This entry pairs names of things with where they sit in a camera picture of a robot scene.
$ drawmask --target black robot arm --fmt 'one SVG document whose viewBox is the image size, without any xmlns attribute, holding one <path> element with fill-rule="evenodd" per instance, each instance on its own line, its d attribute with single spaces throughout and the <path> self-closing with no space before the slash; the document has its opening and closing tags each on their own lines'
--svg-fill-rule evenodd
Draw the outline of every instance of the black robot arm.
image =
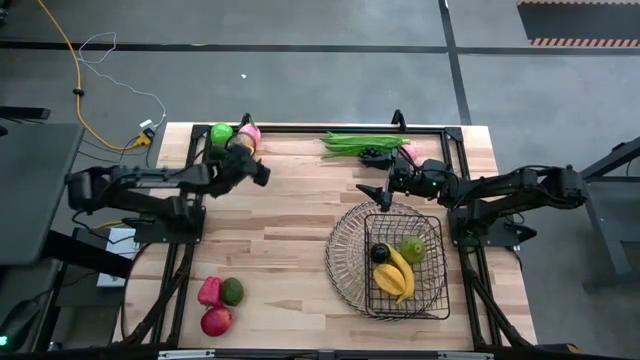
<svg viewBox="0 0 640 360">
<path fill-rule="evenodd" d="M 246 177 L 265 186 L 271 171 L 251 156 L 242 145 L 229 147 L 222 159 L 205 160 L 183 169 L 143 169 L 139 167 L 92 167 L 67 177 L 69 206 L 92 214 L 109 207 L 149 215 L 135 227 L 138 242 L 194 241 L 202 233 L 205 211 L 181 196 L 157 198 L 140 189 L 179 189 L 196 195 L 218 197 L 227 194 Z"/>
<path fill-rule="evenodd" d="M 456 214 L 456 227 L 475 237 L 487 234 L 499 218 L 535 208 L 550 206 L 573 209 L 586 201 L 580 175 L 571 166 L 523 166 L 508 174 L 465 180 L 437 160 L 417 166 L 402 151 L 394 150 L 385 187 L 357 185 L 388 211 L 392 194 L 402 192 L 427 199 Z M 487 201 L 485 198 L 500 197 Z"/>
</svg>

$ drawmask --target gray floor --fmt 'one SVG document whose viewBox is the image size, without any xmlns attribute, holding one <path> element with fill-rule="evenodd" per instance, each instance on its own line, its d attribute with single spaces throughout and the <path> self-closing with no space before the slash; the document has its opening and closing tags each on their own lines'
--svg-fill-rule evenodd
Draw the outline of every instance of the gray floor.
<svg viewBox="0 0 640 360">
<path fill-rule="evenodd" d="M 117 31 L 124 42 L 444 45 L 437 0 L 49 4 L 79 42 Z M 529 47 L 515 1 L 449 0 L 449 6 L 459 46 Z M 12 19 L 0 30 L 0 40 L 59 41 L 34 1 L 18 1 Z M 471 120 L 490 127 L 501 171 L 531 163 L 582 169 L 639 135 L 640 57 L 469 55 L 460 63 Z M 156 93 L 169 121 L 238 120 L 248 111 L 258 121 L 386 123 L 400 108 L 411 123 L 460 124 L 447 55 L 115 52 L 99 69 Z M 85 117 L 113 143 L 126 142 L 140 122 L 161 113 L 153 100 L 88 71 L 84 76 Z M 0 103 L 49 107 L 50 122 L 76 121 L 74 77 L 66 51 L 0 50 Z M 91 147 L 83 151 L 109 157 Z M 125 157 L 125 162 L 144 159 Z M 79 156 L 74 167 L 97 164 Z M 640 164 L 631 172 L 640 173 Z M 70 215 L 61 205 L 54 228 L 69 231 Z M 97 225 L 115 217 L 107 211 L 89 221 Z M 545 209 L 527 213 L 526 219 L 539 231 L 522 250 L 539 342 L 637 357 L 640 294 L 588 296 L 582 289 L 583 280 L 609 270 L 586 211 Z M 86 330 L 86 323 L 104 323 L 113 312 L 78 310 L 66 317 L 57 336 L 71 346 L 106 343 L 108 331 Z"/>
</svg>

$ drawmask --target red bell pepper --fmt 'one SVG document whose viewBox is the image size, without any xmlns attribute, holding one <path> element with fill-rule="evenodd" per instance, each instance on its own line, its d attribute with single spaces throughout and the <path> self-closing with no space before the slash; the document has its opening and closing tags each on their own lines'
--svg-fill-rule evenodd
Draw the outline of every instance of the red bell pepper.
<svg viewBox="0 0 640 360">
<path fill-rule="evenodd" d="M 200 291 L 198 291 L 198 302 L 204 306 L 220 307 L 222 301 L 220 301 L 220 286 L 222 285 L 222 279 L 209 276 L 202 284 Z"/>
</svg>

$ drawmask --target banana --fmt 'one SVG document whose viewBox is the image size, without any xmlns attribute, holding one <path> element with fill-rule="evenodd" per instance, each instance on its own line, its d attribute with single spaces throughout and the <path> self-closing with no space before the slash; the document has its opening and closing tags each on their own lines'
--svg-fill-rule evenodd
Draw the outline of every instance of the banana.
<svg viewBox="0 0 640 360">
<path fill-rule="evenodd" d="M 389 248 L 391 252 L 391 260 L 396 264 L 400 272 L 404 276 L 404 291 L 400 296 L 398 296 L 398 300 L 396 300 L 396 305 L 405 301 L 409 297 L 413 296 L 413 292 L 415 290 L 415 277 L 413 276 L 413 270 L 411 270 L 411 266 L 407 263 L 407 261 L 400 255 L 399 252 L 396 251 L 391 245 L 385 244 Z"/>
</svg>

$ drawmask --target wooden tabletop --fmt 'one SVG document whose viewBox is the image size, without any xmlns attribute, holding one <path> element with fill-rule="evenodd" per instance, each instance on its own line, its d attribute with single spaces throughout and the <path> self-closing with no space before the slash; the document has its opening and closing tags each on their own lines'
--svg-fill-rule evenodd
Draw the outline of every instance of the wooden tabletop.
<svg viewBox="0 0 640 360">
<path fill-rule="evenodd" d="M 192 125 L 167 124 L 158 166 L 184 166 Z M 488 128 L 467 126 L 463 133 L 471 177 L 496 175 Z M 460 262 L 448 238 L 445 209 L 435 202 L 394 198 L 439 217 L 443 224 L 451 302 L 448 319 L 376 321 L 358 315 L 336 295 L 325 269 L 329 234 L 349 209 L 368 200 L 355 184 L 381 186 L 386 172 L 365 169 L 355 158 L 321 159 L 325 150 L 318 137 L 264 134 L 258 157 L 272 171 L 267 187 L 244 181 L 228 195 L 206 198 L 205 231 L 195 251 L 180 347 L 472 349 Z M 419 163 L 426 158 L 442 159 L 440 140 L 435 136 L 406 137 L 418 146 Z M 127 331 L 142 320 L 157 299 L 167 248 L 151 245 L 133 269 L 126 294 Z M 488 248 L 486 252 L 496 302 L 522 335 L 535 343 L 518 262 L 503 249 Z M 206 336 L 200 329 L 205 308 L 198 304 L 196 294 L 208 276 L 236 277 L 246 292 L 241 305 L 232 310 L 233 326 L 217 338 Z M 483 334 L 489 339 L 486 311 L 479 298 L 477 302 Z M 173 304 L 172 300 L 167 307 L 163 338 L 170 328 Z"/>
</svg>

